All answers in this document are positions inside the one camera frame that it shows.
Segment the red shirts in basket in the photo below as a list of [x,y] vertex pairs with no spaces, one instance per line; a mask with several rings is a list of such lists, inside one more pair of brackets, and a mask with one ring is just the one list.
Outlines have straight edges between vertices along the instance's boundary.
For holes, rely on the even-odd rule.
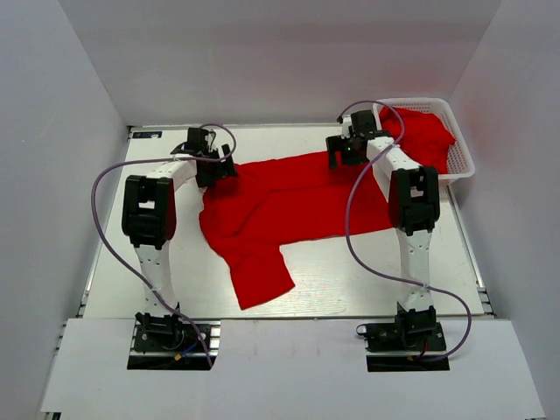
[[402,150],[420,165],[433,166],[439,174],[447,174],[447,158],[455,144],[454,136],[434,114],[406,108],[395,110],[405,128],[399,143]]

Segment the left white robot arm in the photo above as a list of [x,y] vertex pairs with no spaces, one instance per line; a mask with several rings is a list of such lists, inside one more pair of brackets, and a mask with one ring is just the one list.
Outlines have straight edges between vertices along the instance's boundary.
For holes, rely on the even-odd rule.
[[179,300],[172,285],[171,240],[177,229],[176,192],[194,181],[202,189],[237,171],[229,145],[181,146],[175,155],[145,175],[126,178],[122,231],[129,238],[144,283],[145,311],[150,315],[177,314]]

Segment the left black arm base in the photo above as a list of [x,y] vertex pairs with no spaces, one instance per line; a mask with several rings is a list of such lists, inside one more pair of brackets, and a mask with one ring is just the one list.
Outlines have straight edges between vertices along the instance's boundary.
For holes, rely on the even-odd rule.
[[220,345],[221,323],[190,324],[176,315],[135,315],[128,370],[208,371]]

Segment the blue table label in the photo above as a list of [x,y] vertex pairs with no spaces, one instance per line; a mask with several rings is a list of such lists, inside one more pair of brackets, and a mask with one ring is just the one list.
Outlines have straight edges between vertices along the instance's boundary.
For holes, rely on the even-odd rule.
[[161,138],[163,135],[162,131],[135,131],[132,133],[133,139],[151,139],[151,138]]

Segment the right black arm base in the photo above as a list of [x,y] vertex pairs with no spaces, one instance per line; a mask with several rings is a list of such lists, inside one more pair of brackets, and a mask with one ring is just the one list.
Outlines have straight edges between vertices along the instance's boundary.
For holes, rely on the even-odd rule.
[[391,322],[362,323],[369,373],[444,372],[450,369],[442,325],[431,315],[397,314]]

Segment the red t shirt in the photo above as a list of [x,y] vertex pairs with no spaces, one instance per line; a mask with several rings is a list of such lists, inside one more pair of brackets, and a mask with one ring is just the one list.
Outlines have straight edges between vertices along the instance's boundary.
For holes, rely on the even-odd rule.
[[199,226],[229,267],[241,309],[294,288],[281,246],[390,228],[387,201],[364,164],[330,170],[326,152],[238,164],[202,195]]

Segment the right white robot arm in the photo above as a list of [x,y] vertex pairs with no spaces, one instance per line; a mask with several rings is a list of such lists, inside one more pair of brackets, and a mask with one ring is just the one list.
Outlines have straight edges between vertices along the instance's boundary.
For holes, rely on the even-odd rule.
[[424,342],[427,330],[436,324],[430,285],[429,251],[431,234],[439,219],[438,172],[409,157],[396,140],[383,131],[374,112],[362,110],[339,115],[341,133],[329,136],[326,149],[329,167],[338,163],[366,163],[388,200],[388,217],[400,247],[402,285],[397,301],[399,321],[396,341],[413,349]]

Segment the white plastic basket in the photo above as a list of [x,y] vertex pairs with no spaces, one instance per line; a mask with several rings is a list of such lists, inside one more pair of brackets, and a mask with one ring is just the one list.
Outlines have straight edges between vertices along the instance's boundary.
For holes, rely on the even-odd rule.
[[454,137],[455,144],[448,151],[448,173],[438,176],[441,186],[449,186],[459,179],[470,178],[475,173],[470,151],[447,101],[435,97],[403,97],[381,99],[381,102],[393,108],[433,114]]

